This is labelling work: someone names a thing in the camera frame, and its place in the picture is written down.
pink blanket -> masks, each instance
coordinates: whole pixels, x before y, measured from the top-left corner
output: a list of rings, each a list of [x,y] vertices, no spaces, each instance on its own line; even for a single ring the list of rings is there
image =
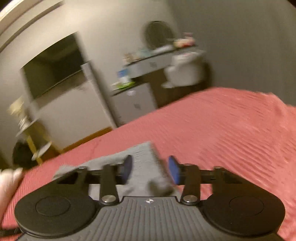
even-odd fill
[[[202,169],[223,166],[275,194],[286,207],[279,235],[296,241],[296,108],[272,94],[225,88],[192,94],[30,170],[3,227],[16,226],[16,202],[50,182],[59,166],[79,165],[145,141],[152,141],[164,160],[175,155]],[[202,198],[209,195],[203,185]]]

white wall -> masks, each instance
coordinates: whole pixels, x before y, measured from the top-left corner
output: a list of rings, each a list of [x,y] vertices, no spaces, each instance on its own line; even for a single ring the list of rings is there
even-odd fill
[[[5,157],[11,160],[18,131],[17,122],[6,110],[20,95],[27,105],[31,102],[20,72],[22,66],[50,45],[78,32],[83,54],[100,73],[100,81],[109,86],[117,81],[116,72],[122,68],[123,54],[143,47],[143,25],[151,20],[166,21],[177,30],[164,0],[65,0],[63,6],[17,36],[0,53],[0,147]],[[81,128],[87,124],[87,118],[85,121]],[[52,134],[62,131],[59,126],[51,126],[50,130]]]
[[[296,105],[296,8],[287,0],[169,0],[207,51],[216,86],[273,92]]]
[[[8,28],[12,22],[16,21],[23,13],[38,2],[40,2],[40,0],[11,0],[0,13],[0,34]]]

wooden baseboard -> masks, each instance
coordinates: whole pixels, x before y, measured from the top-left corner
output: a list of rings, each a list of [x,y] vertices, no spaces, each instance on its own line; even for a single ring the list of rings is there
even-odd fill
[[[87,136],[87,137],[85,137],[85,138],[71,144],[70,146],[65,147],[63,149],[63,152],[70,151],[70,150],[74,149],[75,147],[78,147],[81,144],[84,144],[84,143],[86,143],[86,142],[88,142],[88,141],[90,141],[90,140],[92,140],[92,139],[94,139],[96,137],[100,137],[100,136],[102,136],[102,135],[104,135],[104,134],[106,134],[106,133],[108,133],[108,132],[110,132],[112,130],[113,129],[110,126],[105,128],[105,129],[99,130],[99,131],[97,131],[97,132],[95,132],[95,133],[93,133],[93,134],[91,134],[91,135],[89,135],[89,136]]]

cabinet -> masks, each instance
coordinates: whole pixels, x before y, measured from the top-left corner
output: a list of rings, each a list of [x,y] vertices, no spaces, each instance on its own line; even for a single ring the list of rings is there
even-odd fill
[[[173,55],[178,55],[187,51],[198,52],[201,50],[198,50],[195,46],[192,46],[141,59],[137,62],[129,64],[126,67],[128,69],[128,76],[133,79],[168,67],[172,62]]]
[[[157,109],[149,83],[129,88],[112,97],[117,118],[126,124]]]

clutter on shelf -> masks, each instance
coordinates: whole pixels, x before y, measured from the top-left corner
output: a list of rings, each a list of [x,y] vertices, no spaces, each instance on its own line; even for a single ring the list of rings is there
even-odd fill
[[[127,68],[118,71],[117,76],[119,81],[112,84],[113,90],[124,89],[135,84],[135,82],[131,81],[129,78]]]
[[[191,46],[195,46],[195,39],[193,38],[192,33],[184,33],[183,39],[172,39],[172,45],[164,45],[153,50],[144,47],[139,49],[138,51],[124,54],[123,64],[126,66],[132,64],[133,62],[137,62],[139,60],[146,59],[158,54],[167,53],[176,49]]]

